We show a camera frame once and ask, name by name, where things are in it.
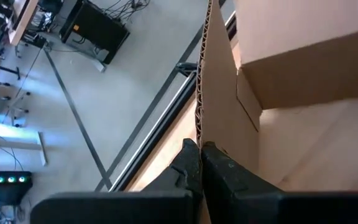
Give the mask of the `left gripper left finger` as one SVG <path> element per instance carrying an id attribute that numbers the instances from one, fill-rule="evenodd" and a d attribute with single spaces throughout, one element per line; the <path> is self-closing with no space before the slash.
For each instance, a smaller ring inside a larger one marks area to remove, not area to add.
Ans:
<path id="1" fill-rule="evenodd" d="M 30 224 L 198 224 L 203 199 L 197 144 L 184 139 L 177 156 L 138 192 L 65 192 L 39 202 Z"/>

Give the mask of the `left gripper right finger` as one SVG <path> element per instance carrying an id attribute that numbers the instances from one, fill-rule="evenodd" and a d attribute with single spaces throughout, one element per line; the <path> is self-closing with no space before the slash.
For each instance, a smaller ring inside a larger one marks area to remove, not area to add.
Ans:
<path id="1" fill-rule="evenodd" d="M 283 191 L 207 142 L 203 188 L 212 224 L 358 224 L 358 191 Z"/>

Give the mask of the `taped brown cardboard box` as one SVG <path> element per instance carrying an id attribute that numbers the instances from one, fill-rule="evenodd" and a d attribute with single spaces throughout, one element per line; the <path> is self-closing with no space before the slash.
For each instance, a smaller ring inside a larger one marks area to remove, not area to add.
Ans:
<path id="1" fill-rule="evenodd" d="M 358 0 L 208 0 L 196 141 L 283 191 L 358 191 Z"/>

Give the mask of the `grey desk leg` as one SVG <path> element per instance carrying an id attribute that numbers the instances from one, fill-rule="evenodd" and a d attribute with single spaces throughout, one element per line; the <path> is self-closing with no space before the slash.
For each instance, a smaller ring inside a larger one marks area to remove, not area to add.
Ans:
<path id="1" fill-rule="evenodd" d="M 26 140 L 25 138 L 3 138 L 0 136 L 0 148 L 12 148 L 38 151 L 43 166 L 48 164 L 42 133 L 36 132 L 34 140 Z"/>

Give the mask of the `computer tower purple lights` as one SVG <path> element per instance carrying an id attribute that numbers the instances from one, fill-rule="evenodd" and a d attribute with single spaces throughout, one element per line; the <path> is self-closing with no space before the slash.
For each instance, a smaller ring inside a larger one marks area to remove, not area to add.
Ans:
<path id="1" fill-rule="evenodd" d="M 19 205 L 32 186 L 29 171 L 0 171 L 0 207 Z"/>

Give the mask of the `black floor device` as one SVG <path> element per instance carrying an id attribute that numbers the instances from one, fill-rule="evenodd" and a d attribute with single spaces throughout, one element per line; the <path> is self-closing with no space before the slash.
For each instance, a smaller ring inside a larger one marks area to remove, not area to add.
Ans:
<path id="1" fill-rule="evenodd" d="M 77 51 L 111 63 L 130 32 L 89 0 L 76 0 L 59 30 L 60 40 Z"/>

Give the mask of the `wooden desk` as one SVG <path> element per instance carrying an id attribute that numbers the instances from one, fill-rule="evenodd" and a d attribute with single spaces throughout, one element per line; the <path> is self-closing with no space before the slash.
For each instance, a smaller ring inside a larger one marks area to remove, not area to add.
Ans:
<path id="1" fill-rule="evenodd" d="M 9 43 L 17 46 L 20 42 L 27 25 L 33 18 L 39 0 L 13 0 L 13 17 L 9 25 Z"/>

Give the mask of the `black aluminium rig frame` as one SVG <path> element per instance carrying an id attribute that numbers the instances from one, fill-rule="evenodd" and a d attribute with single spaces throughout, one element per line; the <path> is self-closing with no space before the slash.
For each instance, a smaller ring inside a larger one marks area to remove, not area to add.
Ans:
<path id="1" fill-rule="evenodd" d="M 196 63 L 188 59 L 192 54 L 200 51 L 203 30 L 204 27 L 201 26 L 178 62 Z M 169 127 L 179 117 L 180 112 L 185 109 L 195 91 L 196 71 L 189 77 L 185 77 L 178 73 L 174 66 L 106 171 L 106 174 L 112 180 L 108 184 L 100 183 L 96 189 L 101 190 L 106 187 L 108 191 L 113 192 L 124 190 L 129 186 L 130 181 L 140 171 L 140 167 L 151 155 L 154 147 L 160 142 L 163 135 L 168 133 Z"/>

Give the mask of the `small black mount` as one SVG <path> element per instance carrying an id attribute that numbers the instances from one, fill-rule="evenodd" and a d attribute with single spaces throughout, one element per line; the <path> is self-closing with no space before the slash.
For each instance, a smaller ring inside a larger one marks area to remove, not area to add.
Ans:
<path id="1" fill-rule="evenodd" d="M 198 68 L 197 63 L 191 62 L 178 62 L 175 65 L 175 70 L 182 74 L 185 77 L 189 77 L 192 73 L 194 73 Z"/>

